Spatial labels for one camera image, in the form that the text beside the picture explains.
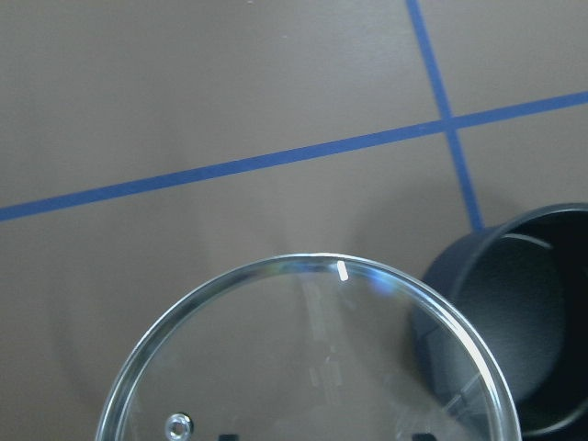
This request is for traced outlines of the glass pot lid blue knob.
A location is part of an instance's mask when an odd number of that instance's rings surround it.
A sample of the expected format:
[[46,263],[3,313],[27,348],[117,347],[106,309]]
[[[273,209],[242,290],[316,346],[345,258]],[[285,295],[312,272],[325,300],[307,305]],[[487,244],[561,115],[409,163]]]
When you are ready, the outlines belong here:
[[518,440],[488,346],[392,267],[289,254],[185,295],[137,343],[99,440]]

